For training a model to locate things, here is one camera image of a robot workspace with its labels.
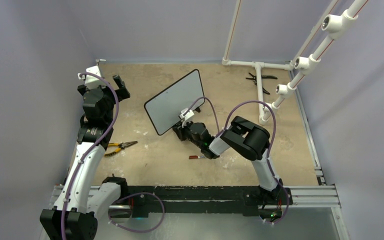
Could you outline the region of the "small black-framed whiteboard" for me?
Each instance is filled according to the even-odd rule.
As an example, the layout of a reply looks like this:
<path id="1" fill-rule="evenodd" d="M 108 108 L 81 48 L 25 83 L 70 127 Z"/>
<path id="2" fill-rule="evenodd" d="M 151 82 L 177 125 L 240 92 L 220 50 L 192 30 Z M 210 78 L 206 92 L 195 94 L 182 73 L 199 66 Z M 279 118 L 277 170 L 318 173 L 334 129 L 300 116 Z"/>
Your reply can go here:
<path id="1" fill-rule="evenodd" d="M 194 69 L 144 103 L 144 109 L 157 133 L 161 136 L 181 119 L 184 109 L 193 111 L 204 103 L 200 71 Z"/>

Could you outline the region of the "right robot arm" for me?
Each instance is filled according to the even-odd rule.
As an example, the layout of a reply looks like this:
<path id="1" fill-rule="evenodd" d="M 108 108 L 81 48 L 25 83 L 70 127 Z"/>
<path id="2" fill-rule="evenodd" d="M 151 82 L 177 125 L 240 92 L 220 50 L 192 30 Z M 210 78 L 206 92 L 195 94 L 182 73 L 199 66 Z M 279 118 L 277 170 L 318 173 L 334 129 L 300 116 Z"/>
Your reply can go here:
<path id="1" fill-rule="evenodd" d="M 227 129 L 213 136 L 204 123 L 191 121 L 193 116 L 193 111 L 185 108 L 179 116 L 181 120 L 172 127 L 180 141 L 193 143 L 207 159 L 216 159 L 228 149 L 235 150 L 251 161 L 258 179 L 259 197 L 268 204 L 280 198 L 281 179 L 271 164 L 270 134 L 265 128 L 236 116 Z"/>

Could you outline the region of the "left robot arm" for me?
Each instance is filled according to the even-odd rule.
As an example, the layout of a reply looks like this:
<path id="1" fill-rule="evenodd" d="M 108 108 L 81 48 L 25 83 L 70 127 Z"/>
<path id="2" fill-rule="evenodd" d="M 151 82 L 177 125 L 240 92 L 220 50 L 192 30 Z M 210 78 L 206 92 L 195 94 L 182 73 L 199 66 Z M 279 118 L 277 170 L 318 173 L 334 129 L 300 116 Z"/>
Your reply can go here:
<path id="1" fill-rule="evenodd" d="M 92 182 L 114 131 L 119 103 L 130 93 L 119 75 L 112 78 L 113 89 L 102 77 L 81 73 L 84 84 L 77 90 L 83 97 L 83 115 L 77 134 L 75 159 L 62 192 L 50 209 L 44 209 L 40 223 L 51 240 L 92 240 L 98 222 L 111 203 L 118 205 L 129 199 L 127 182 L 122 177 L 107 177 L 90 195 Z"/>

